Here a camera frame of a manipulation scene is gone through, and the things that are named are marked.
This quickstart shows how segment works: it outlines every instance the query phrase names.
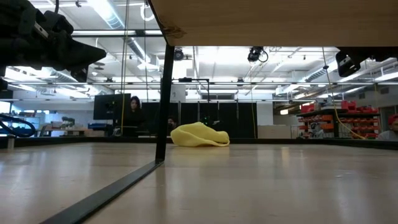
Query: window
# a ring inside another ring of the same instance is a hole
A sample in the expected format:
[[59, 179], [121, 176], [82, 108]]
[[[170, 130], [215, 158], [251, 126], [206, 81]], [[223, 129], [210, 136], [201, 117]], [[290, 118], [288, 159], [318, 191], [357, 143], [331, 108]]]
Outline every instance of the window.
[[382, 94], [382, 95], [388, 94], [389, 92], [390, 92], [390, 89], [388, 87], [380, 89], [380, 94]]

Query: red storage bin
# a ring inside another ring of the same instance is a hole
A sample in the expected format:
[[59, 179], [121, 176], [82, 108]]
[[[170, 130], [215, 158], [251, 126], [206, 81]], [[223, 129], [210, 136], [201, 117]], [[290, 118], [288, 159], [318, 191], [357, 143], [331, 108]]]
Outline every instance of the red storage bin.
[[314, 111], [314, 109], [315, 109], [314, 104], [310, 104], [310, 105], [306, 105], [306, 106], [301, 105], [301, 113], [308, 113], [308, 112]]
[[343, 100], [341, 102], [341, 109], [348, 110], [348, 113], [357, 113], [356, 102]]

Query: yellow cable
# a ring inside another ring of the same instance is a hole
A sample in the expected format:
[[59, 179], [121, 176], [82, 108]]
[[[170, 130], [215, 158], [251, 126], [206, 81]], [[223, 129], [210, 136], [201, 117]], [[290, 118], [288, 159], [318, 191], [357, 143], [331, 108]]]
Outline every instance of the yellow cable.
[[[252, 71], [250, 71], [250, 89], [252, 89], [252, 85], [251, 85], [251, 82], [252, 82], [252, 74], [253, 74], [253, 72]], [[251, 115], [252, 115], [252, 117], [253, 117], [253, 128], [254, 128], [254, 138], [257, 138], [257, 136], [256, 136], [256, 120], [255, 120], [255, 118], [254, 118], [254, 109], [253, 109], [253, 90], [251, 90], [250, 91], [250, 95], [251, 95]]]
[[[322, 53], [323, 53], [323, 61], [324, 61], [324, 63], [325, 63], [325, 66], [327, 66], [327, 64], [326, 64], [326, 57], [325, 57], [325, 50], [323, 49], [323, 47], [322, 47]], [[340, 121], [340, 118], [338, 117], [338, 112], [337, 112], [337, 109], [336, 109], [335, 96], [334, 96], [334, 94], [333, 94], [333, 87], [332, 87], [332, 85], [331, 85], [330, 78], [329, 78], [329, 72], [328, 72], [328, 69], [327, 69], [327, 68], [326, 68], [325, 70], [326, 70], [326, 75], [327, 75], [327, 77], [328, 77], [329, 87], [330, 87], [330, 91], [331, 91], [331, 101], [333, 102], [333, 107], [335, 108], [335, 113], [336, 113], [337, 121], [338, 121], [344, 128], [346, 128], [348, 131], [350, 131], [350, 132], [351, 132], [352, 134], [354, 134], [355, 136], [359, 137], [360, 139], [366, 139], [365, 137], [362, 137], [362, 136], [356, 134], [355, 132], [353, 132], [353, 130], [351, 130], [349, 127], [347, 127], [345, 124], [343, 124], [343, 123]]]

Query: wooden tabletop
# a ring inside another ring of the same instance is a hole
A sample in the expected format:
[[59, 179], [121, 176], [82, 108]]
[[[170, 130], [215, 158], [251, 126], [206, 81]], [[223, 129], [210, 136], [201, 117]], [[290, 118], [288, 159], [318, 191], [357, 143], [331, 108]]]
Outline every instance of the wooden tabletop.
[[151, 0], [174, 46], [398, 46], [397, 0]]

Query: metal pole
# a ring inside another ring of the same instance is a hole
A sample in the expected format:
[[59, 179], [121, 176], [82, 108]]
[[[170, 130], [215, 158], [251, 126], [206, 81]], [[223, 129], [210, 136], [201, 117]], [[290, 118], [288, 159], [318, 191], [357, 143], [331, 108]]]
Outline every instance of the metal pole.
[[200, 121], [200, 102], [198, 101], [198, 121]]
[[163, 78], [160, 92], [159, 130], [157, 132], [156, 162], [163, 162], [166, 155], [167, 118], [169, 117], [170, 92], [174, 64], [174, 46], [166, 45]]
[[210, 120], [210, 80], [207, 80], [207, 119]]
[[178, 102], [178, 125], [181, 125], [181, 101]]

